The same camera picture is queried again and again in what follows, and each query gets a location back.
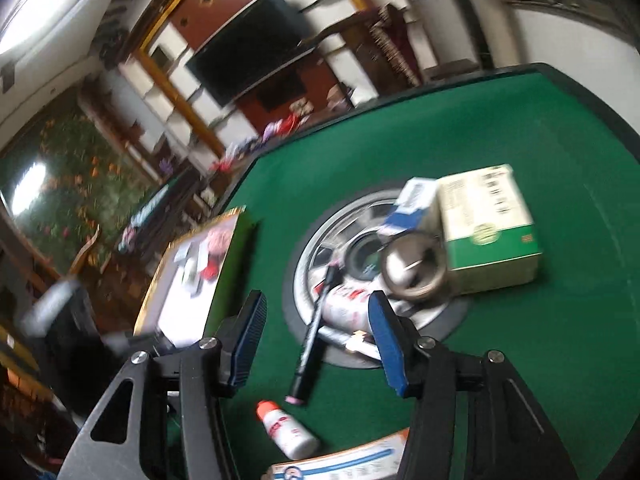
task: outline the blue logo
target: blue logo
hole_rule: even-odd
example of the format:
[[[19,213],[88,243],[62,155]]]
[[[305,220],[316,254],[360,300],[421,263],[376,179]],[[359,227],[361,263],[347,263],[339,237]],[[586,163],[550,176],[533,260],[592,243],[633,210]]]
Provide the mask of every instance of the blue logo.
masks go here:
[[[287,467],[284,470],[284,480],[302,480],[305,476],[300,471],[300,468],[297,468],[294,465]]]

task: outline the green and white box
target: green and white box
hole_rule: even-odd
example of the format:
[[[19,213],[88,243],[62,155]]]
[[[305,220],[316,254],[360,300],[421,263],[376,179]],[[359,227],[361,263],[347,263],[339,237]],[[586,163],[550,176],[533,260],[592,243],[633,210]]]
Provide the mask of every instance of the green and white box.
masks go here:
[[[507,164],[438,180],[450,282],[460,294],[521,285],[542,252]]]

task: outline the black table edge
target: black table edge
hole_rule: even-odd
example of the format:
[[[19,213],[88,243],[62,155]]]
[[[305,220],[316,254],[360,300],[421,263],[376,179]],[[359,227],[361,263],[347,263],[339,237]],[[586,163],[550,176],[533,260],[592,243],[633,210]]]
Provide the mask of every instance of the black table edge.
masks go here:
[[[404,92],[400,92],[396,95],[386,98],[380,98],[371,104],[362,105],[344,115],[330,119],[324,123],[318,124],[303,130],[300,133],[293,134],[292,136],[284,139],[282,142],[274,144],[263,150],[261,153],[255,156],[242,173],[238,176],[236,182],[227,189],[224,195],[220,198],[218,204],[214,208],[214,214],[218,215],[222,213],[228,204],[233,199],[238,188],[244,182],[246,176],[254,167],[255,163],[263,156],[268,155],[275,150],[280,149],[283,146],[296,142],[297,140],[304,139],[305,137],[316,134],[329,126],[340,123],[341,121],[349,120],[360,114],[384,108],[394,105],[396,103],[407,101],[418,96],[430,94],[433,92],[439,92],[442,90],[448,90],[473,84],[477,82],[487,81],[502,77],[511,77],[517,75],[523,75],[527,73],[540,73],[552,82],[556,87],[564,91],[566,94],[571,95],[578,100],[584,107],[586,107],[591,113],[596,115],[607,128],[616,136],[616,138],[622,143],[626,150],[631,153],[638,162],[640,162],[640,135],[622,118],[620,117],[609,105],[607,105],[602,99],[597,97],[593,92],[586,89],[580,83],[570,78],[563,72],[552,67],[547,63],[530,63],[524,65],[511,66],[506,68],[499,68],[496,70],[487,70],[483,72],[475,72],[471,74],[464,74],[455,76],[442,82],[431,82],[420,88],[414,88]],[[631,430],[629,431],[626,439],[620,445],[620,448],[598,475],[597,480],[632,480],[640,478],[640,415],[636,418]]]

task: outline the orange cap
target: orange cap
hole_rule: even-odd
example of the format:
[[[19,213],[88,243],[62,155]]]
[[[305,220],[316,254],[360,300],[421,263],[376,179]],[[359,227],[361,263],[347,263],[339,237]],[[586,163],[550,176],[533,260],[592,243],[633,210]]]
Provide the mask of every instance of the orange cap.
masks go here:
[[[279,409],[280,407],[272,400],[261,400],[258,402],[258,408],[255,410],[255,413],[258,414],[260,420],[263,420],[267,413]]]

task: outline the black marker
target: black marker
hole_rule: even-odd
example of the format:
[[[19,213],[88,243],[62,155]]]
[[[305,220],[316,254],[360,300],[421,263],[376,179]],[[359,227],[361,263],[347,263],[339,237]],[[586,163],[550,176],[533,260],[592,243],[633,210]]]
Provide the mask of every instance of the black marker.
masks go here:
[[[326,276],[322,282],[322,289],[318,299],[314,304],[314,311],[311,322],[306,326],[305,338],[302,341],[302,352],[298,359],[296,373],[289,388],[289,395],[284,398],[289,404],[305,404],[311,393],[311,387],[316,378],[315,372],[318,369],[322,352],[319,351],[323,345],[318,341],[318,330],[322,322],[322,309],[326,302],[329,291],[342,282],[340,265],[332,262],[326,268]]]

